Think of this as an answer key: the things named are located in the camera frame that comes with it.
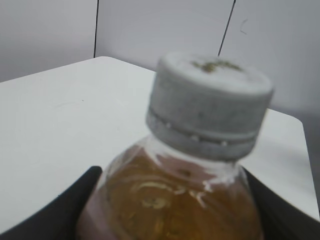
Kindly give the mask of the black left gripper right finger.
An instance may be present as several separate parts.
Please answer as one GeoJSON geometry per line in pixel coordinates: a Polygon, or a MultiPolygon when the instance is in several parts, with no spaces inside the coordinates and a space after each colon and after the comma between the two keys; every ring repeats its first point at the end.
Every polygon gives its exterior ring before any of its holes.
{"type": "Polygon", "coordinates": [[[320,222],[282,199],[247,169],[246,178],[266,240],[319,240],[320,222]]]}

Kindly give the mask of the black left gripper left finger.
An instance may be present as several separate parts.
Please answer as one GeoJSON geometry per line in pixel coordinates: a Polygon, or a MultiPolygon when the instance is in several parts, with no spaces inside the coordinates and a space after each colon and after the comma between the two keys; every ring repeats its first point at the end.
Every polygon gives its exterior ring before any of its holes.
{"type": "Polygon", "coordinates": [[[90,167],[61,195],[11,229],[0,234],[2,240],[74,240],[77,220],[102,174],[90,167]]]}

